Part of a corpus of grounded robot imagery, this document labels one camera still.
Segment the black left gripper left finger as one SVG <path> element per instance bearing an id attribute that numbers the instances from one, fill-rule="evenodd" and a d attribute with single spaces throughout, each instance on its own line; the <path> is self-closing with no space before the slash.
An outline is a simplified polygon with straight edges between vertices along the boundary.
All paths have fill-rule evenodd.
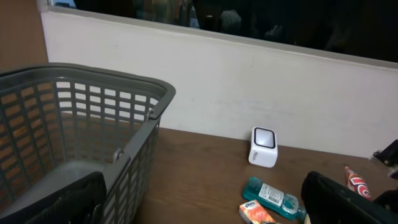
<path id="1" fill-rule="evenodd" d="M 1 218 L 1 223 L 99 223 L 106 194 L 103 174 L 92 172 L 38 202 Z"/>

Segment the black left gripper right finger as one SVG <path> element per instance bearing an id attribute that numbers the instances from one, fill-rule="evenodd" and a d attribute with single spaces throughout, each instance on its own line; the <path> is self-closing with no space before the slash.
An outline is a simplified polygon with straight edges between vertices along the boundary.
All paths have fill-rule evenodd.
<path id="1" fill-rule="evenodd" d="M 397 224 L 397 214 L 319 172 L 303 181 L 301 198 L 312 224 Z"/>

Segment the red chocolate bar wrapper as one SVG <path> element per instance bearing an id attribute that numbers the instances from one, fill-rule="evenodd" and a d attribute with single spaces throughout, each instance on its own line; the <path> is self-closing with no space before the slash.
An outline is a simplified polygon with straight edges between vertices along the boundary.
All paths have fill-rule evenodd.
<path id="1" fill-rule="evenodd" d="M 346 186 L 360 196 L 371 200 L 371 194 L 366 181 L 350 167 L 345 166 Z"/>

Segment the blue mouthwash bottle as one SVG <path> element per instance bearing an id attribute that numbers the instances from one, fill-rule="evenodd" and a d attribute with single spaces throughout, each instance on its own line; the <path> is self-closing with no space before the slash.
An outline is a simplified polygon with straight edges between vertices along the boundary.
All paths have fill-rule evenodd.
<path id="1" fill-rule="evenodd" d="M 298 198 L 284 193 L 263 182 L 257 177 L 250 177 L 243 190 L 243 198 L 257 200 L 263 207 L 276 212 L 288 220 L 304 222 L 307 212 Z"/>

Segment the small orange snack pack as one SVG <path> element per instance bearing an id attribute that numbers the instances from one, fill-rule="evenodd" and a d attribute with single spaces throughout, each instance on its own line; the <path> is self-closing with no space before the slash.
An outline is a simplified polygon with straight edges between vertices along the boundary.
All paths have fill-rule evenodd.
<path id="1" fill-rule="evenodd" d="M 275 220 L 257 200 L 241 204 L 239 214 L 247 224 L 275 223 Z"/>

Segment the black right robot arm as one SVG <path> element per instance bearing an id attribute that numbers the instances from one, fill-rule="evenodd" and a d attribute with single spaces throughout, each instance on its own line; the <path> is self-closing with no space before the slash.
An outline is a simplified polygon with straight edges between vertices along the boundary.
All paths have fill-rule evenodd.
<path id="1" fill-rule="evenodd" d="M 397 140 L 384 150 L 374 152 L 369 160 L 389 178 L 397 180 Z M 397 189 L 385 191 L 374 199 L 374 202 L 386 210 L 397 213 Z"/>

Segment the white barcode scanner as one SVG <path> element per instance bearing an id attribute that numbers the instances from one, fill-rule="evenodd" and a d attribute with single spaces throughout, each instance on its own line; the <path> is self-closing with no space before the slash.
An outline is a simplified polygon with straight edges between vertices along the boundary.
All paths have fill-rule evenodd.
<path id="1" fill-rule="evenodd" d="M 275 132 L 259 126 L 253 127 L 248 161 L 257 166 L 271 168 L 275 166 L 277 157 L 278 145 Z"/>

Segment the grey plastic shopping basket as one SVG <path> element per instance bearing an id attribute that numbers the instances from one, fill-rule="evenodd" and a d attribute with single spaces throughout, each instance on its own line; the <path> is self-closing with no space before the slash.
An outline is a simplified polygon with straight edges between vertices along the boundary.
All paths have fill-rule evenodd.
<path id="1" fill-rule="evenodd" d="M 1 74 L 1 218 L 99 171 L 99 223 L 131 223 L 149 187 L 162 80 L 69 63 Z"/>

